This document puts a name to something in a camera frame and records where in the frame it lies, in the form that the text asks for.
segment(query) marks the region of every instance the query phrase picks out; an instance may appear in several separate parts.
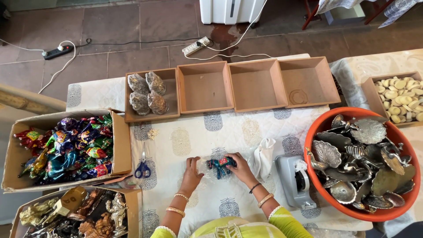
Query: gold bangle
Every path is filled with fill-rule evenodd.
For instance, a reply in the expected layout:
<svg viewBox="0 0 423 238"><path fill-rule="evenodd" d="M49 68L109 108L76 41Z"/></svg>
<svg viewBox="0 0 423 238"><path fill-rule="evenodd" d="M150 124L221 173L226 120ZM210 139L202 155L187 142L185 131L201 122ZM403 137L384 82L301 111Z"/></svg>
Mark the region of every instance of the gold bangle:
<svg viewBox="0 0 423 238"><path fill-rule="evenodd" d="M265 196L258 204L257 204L257 206L258 206L258 208L261 208L261 206L263 206L263 204L267 201L267 200L269 200L269 199L271 199L271 198L273 198L274 197L274 195L273 194L268 194L267 196Z"/></svg>
<svg viewBox="0 0 423 238"><path fill-rule="evenodd" d="M185 212L183 212L183 211L179 210L178 208L168 207L168 208L166 208L166 211L176 212L176 213L178 213L179 215L181 215L181 216L182 216L182 218L184 218L184 217L185 217Z"/></svg>
<svg viewBox="0 0 423 238"><path fill-rule="evenodd" d="M173 197L176 197L176 196L183 196L187 200L187 202L190 201L189 198L183 194L175 194Z"/></svg>

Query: woman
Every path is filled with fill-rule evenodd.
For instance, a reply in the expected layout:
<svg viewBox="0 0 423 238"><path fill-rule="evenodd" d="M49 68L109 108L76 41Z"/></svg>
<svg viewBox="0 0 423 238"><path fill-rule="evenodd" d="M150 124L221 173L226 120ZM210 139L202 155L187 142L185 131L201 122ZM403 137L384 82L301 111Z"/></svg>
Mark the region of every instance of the woman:
<svg viewBox="0 0 423 238"><path fill-rule="evenodd" d="M222 217L211 221L198 230L191 237L194 238L312 238L312 236L295 220L295 218L273 198L254 177L247 161L240 153L226 154L236 162L236 167L227 165L239 180L245 183L257 199L258 207L269 219L268 223L250 223L234 216ZM182 218L185 217L185 206L192 192L197 188L204 174L197 173L197 161L200 157L188 158L187 169L182 179L181 189L175 194L166 215L151 238L176 238L179 233Z"/></svg>

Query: black bracelet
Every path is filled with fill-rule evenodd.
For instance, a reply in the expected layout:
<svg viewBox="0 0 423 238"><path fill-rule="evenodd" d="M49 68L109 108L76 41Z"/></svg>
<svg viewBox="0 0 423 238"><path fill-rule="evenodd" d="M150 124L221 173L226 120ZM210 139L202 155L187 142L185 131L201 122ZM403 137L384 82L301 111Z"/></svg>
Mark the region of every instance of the black bracelet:
<svg viewBox="0 0 423 238"><path fill-rule="evenodd" d="M259 185L261 185L261 183L258 183L258 184L256 184L256 185L254 185L254 187L250 190L250 194L252 194L253 193L253 189L255 189L257 186L259 186Z"/></svg>

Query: orange plastic tub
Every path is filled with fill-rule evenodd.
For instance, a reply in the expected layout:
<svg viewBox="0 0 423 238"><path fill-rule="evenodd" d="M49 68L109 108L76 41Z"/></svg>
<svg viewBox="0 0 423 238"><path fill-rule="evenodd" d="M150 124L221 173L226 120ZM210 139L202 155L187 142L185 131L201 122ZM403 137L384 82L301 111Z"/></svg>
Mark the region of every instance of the orange plastic tub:
<svg viewBox="0 0 423 238"><path fill-rule="evenodd" d="M363 108L354 108L354 107L343 107L343 108L335 108L330 111L323 113L316 121L313 122L310 129L308 130L307 137L305 138L305 146L311 148L311 143L313 142L313 137L318 133L325 130L330 129L331 123L333 118L338 115L342 114L346 121L351 120L353 116L379 116L377 113L363 109ZM387 137L395 144L400 142L404 143L403 146L403 154L411 155L412 159L410 164L412 164L416 168L416 174L413 177L413 181L415 186L413 190L409 193L402 195L405 200L405 205L400 208L391 208L391 209L378 209L375 213L371 214L366 211L358 210L352 206L346 207L341 203L338 203L327 191L324 189L314 172L314 169L311 167L310 164L310 156L307 156L307 151L304 148L304 157L305 161L308 164L308 174L311 178L316 189L319 193L336 209L341 211L342 213L357 218L363 221L387 221L397 218L404 214L406 211L410 209L413 205L414 201L417 198L417 195L420 190L420 167L419 162L417 160L416 153L413 150L410 142L404 136L404 134L391 122L385 123L387 128Z"/></svg>

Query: black cable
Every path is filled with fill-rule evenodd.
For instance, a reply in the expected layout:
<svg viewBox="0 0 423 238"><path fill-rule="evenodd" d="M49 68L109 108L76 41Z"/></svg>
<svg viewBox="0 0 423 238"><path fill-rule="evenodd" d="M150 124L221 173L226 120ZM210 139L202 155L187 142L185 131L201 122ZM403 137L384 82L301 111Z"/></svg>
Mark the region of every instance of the black cable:
<svg viewBox="0 0 423 238"><path fill-rule="evenodd" d="M198 37L198 38L190 38L190 39L162 40L162 41L155 41L155 42L188 41L188 40L197 40L197 39L201 39L201 38ZM97 44L97 45L124 45L124 44L130 44L130 43L155 43L155 42L91 43L93 41L91 38L87 38L85 41L87 42L86 44L77 45L76 47L83 47L83 46L87 46L89 44Z"/></svg>

